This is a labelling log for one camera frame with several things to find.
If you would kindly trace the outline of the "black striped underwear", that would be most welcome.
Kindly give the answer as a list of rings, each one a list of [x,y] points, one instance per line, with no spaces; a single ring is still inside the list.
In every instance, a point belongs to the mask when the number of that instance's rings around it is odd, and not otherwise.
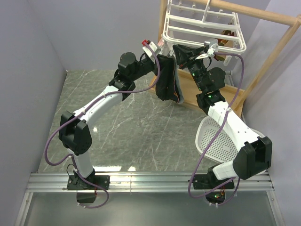
[[[155,85],[155,92],[162,101],[172,100],[177,104],[184,102],[178,78],[178,67],[174,57],[164,55],[157,56],[160,64],[160,76]]]

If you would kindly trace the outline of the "white plastic clip hanger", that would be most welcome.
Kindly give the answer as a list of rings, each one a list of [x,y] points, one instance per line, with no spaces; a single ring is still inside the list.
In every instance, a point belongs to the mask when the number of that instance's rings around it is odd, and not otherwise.
[[[163,38],[168,45],[193,48],[204,46],[207,40],[217,39],[220,52],[241,55],[246,51],[238,14],[214,7],[209,0],[205,4],[163,0],[158,38]]]

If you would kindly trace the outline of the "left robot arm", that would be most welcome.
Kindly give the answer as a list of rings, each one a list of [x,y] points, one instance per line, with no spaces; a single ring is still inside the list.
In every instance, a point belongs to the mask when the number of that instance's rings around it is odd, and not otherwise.
[[[134,53],[124,53],[120,57],[113,79],[101,94],[73,113],[66,111],[62,114],[62,128],[58,137],[73,155],[76,174],[79,177],[78,184],[82,188],[90,189],[95,184],[95,170],[88,153],[92,144],[91,128],[112,107],[124,101],[130,94],[136,93],[135,80],[150,72],[160,75],[161,67],[157,54],[138,61]]]

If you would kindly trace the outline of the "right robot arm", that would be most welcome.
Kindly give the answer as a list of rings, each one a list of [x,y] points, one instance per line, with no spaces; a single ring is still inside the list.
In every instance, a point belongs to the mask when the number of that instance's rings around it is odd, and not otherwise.
[[[225,86],[225,71],[219,67],[208,70],[203,63],[204,58],[215,54],[215,49],[211,46],[190,48],[173,45],[173,50],[177,65],[180,69],[189,70],[200,91],[196,95],[199,108],[220,125],[238,151],[233,160],[209,168],[208,184],[218,188],[226,179],[239,177],[246,180],[269,169],[272,141],[249,128],[222,96],[220,89]]]

